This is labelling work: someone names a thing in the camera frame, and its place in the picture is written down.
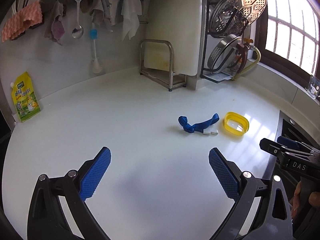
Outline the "person's right hand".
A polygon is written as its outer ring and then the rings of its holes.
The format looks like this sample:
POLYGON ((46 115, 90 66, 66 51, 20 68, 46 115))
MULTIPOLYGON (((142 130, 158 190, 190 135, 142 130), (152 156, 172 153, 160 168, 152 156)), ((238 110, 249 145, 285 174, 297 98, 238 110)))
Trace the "person's right hand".
MULTIPOLYGON (((294 219, 296 217, 297 212, 298 212, 298 208, 300 206, 301 184, 302 184, 301 181, 297 184, 293 198, 289 201, 289 203, 292 205, 292 209, 291 209, 291 218, 292 219, 294 219)), ((320 193, 313 192, 312 194, 310 194, 309 203, 311 206, 318 209, 320 207, 320 193)))

